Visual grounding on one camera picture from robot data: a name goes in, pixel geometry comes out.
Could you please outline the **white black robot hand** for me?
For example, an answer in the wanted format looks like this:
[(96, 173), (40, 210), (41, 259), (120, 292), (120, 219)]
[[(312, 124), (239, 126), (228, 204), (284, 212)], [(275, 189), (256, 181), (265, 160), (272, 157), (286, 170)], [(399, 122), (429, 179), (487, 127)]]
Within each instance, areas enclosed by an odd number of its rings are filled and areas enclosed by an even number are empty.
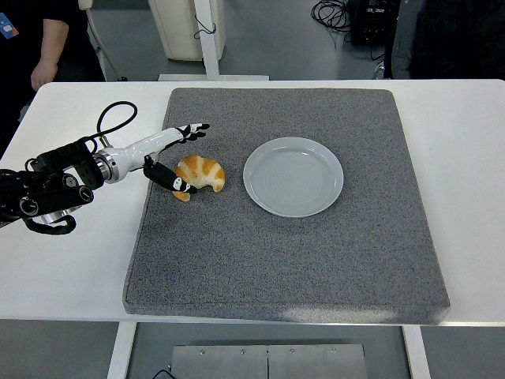
[(102, 171), (104, 181), (108, 184), (120, 182), (130, 171), (141, 169), (145, 177), (167, 190), (196, 193), (195, 186), (188, 184), (168, 167), (155, 162), (155, 157), (174, 144), (204, 137), (204, 131), (209, 128), (207, 123), (168, 128), (127, 148), (104, 148), (98, 151), (94, 158)]

